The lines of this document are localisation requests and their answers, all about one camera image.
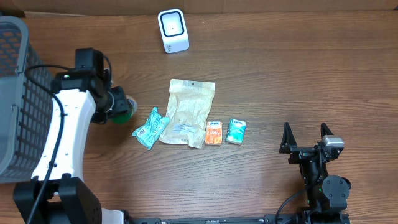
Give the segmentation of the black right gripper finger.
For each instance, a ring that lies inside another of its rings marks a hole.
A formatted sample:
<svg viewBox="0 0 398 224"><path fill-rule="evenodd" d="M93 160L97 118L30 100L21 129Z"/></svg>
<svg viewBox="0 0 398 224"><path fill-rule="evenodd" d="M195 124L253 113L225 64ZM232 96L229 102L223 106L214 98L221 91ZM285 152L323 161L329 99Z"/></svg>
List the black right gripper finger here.
<svg viewBox="0 0 398 224"><path fill-rule="evenodd" d="M293 132L288 122L284 123L282 141L279 148L280 154L290 154L293 148L297 147Z"/></svg>
<svg viewBox="0 0 398 224"><path fill-rule="evenodd" d="M327 135L333 135L332 131L329 129L326 123L321 124L320 131L321 131L321 138Z"/></svg>

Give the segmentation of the green capped bottle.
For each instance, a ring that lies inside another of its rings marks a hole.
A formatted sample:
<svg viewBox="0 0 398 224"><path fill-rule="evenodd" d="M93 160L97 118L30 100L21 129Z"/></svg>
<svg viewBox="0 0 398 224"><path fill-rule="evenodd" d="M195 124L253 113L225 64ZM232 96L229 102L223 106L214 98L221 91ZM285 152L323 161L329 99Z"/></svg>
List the green capped bottle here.
<svg viewBox="0 0 398 224"><path fill-rule="evenodd" d="M126 96L127 112L122 115L117 115L111 121L115 124L124 124L128 122L137 111L137 101L130 95Z"/></svg>

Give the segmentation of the teal snack packet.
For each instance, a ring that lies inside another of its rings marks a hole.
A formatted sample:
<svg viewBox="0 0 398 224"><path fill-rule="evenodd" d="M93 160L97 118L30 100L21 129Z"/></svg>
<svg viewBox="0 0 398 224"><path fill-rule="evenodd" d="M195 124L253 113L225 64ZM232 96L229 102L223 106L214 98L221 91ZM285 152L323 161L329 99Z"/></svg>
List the teal snack packet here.
<svg viewBox="0 0 398 224"><path fill-rule="evenodd" d="M132 136L147 148L151 150L160 135L164 132L170 120L162 117L158 112L158 107L154 107L144 125L137 128Z"/></svg>

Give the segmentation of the teal Kleenex tissue pack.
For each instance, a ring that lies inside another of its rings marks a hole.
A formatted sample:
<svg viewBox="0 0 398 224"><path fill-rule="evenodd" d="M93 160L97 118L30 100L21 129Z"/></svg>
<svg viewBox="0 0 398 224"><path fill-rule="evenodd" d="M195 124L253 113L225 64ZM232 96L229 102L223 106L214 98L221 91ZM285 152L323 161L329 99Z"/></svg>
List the teal Kleenex tissue pack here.
<svg viewBox="0 0 398 224"><path fill-rule="evenodd" d="M236 119L230 119L226 134L226 142L242 145L246 131L246 122Z"/></svg>

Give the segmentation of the beige paper pouch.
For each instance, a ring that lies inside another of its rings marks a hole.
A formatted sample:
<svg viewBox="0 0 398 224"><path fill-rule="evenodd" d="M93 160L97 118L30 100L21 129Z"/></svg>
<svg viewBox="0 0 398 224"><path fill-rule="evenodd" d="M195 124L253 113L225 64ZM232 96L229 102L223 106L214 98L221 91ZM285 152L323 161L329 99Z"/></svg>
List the beige paper pouch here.
<svg viewBox="0 0 398 224"><path fill-rule="evenodd" d="M214 82L172 79L166 117L169 124L159 140L165 144L200 149L205 142L206 121L215 95Z"/></svg>

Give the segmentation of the orange snack packet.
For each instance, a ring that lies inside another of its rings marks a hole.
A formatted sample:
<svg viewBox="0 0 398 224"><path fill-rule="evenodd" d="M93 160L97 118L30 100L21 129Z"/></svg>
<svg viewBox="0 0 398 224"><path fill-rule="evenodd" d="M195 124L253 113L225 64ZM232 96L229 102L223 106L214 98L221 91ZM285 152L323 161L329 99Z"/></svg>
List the orange snack packet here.
<svg viewBox="0 0 398 224"><path fill-rule="evenodd" d="M223 123L208 121L206 124L205 144L220 146L223 140Z"/></svg>

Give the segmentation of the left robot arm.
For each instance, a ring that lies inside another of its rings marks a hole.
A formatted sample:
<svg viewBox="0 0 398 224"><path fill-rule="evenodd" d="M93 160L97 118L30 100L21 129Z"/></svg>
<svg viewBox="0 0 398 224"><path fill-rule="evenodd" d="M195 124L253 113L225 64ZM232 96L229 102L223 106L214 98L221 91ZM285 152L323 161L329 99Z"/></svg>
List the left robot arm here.
<svg viewBox="0 0 398 224"><path fill-rule="evenodd" d="M91 123L129 121L137 103L112 86L109 58L94 48L75 51L44 92L52 117L44 151L31 180L18 183L13 200L26 223L131 223L125 210L102 208L83 181L83 155Z"/></svg>

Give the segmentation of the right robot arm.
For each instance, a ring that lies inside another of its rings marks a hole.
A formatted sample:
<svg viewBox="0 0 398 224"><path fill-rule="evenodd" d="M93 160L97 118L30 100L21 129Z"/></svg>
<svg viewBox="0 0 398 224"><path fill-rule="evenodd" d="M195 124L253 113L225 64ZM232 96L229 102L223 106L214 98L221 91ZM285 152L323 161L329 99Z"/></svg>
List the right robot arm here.
<svg viewBox="0 0 398 224"><path fill-rule="evenodd" d="M344 177L329 175L326 164L340 156L345 144L325 123L321 124L320 130L321 140L314 146L298 147L286 122L279 152L290 156L289 164L299 165L310 209L317 213L338 213L347 208L351 182Z"/></svg>

